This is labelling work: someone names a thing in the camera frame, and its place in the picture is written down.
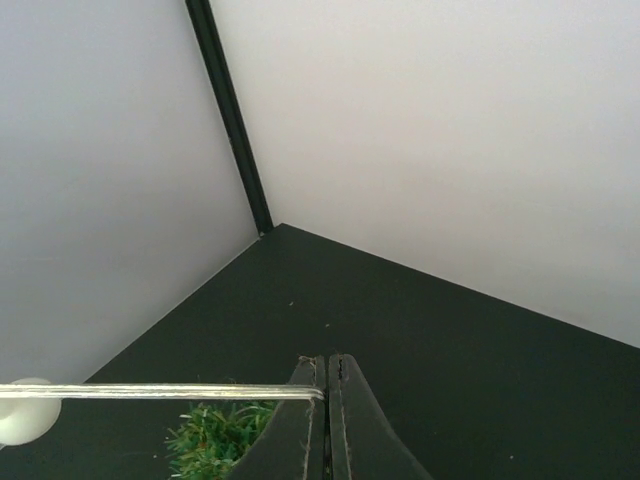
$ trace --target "white sphere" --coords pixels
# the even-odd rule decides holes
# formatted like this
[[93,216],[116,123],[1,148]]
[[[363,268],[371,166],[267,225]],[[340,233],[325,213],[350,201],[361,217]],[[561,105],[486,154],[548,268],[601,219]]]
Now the white sphere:
[[[42,378],[14,384],[46,385]],[[22,445],[41,437],[56,423],[62,408],[58,398],[0,398],[0,444]]]

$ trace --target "dark floor panel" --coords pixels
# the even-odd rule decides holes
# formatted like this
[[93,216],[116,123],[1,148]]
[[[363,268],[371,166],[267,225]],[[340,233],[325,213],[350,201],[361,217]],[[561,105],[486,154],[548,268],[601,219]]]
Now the dark floor panel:
[[[639,349],[288,226],[91,381],[285,382],[298,355],[335,352],[437,480],[640,478]],[[0,478],[166,478],[184,409],[67,402]]]

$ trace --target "artificial grass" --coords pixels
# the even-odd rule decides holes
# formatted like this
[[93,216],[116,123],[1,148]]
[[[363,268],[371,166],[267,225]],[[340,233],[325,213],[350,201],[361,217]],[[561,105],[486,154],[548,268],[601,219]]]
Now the artificial grass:
[[265,429],[275,402],[225,405],[201,403],[166,441],[172,478],[220,480],[240,461]]

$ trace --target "white wall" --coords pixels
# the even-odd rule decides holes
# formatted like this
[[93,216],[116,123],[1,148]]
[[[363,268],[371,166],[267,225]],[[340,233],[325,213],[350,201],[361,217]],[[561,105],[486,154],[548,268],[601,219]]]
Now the white wall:
[[277,222],[640,346],[640,3],[213,5]]
[[182,2],[3,2],[0,44],[0,382],[79,381],[257,233]]

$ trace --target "metal rod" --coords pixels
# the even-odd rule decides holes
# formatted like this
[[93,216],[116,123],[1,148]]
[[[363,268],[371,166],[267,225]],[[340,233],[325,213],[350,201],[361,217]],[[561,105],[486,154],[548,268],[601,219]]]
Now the metal rod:
[[324,400],[317,387],[303,385],[0,385],[2,398],[155,400]]

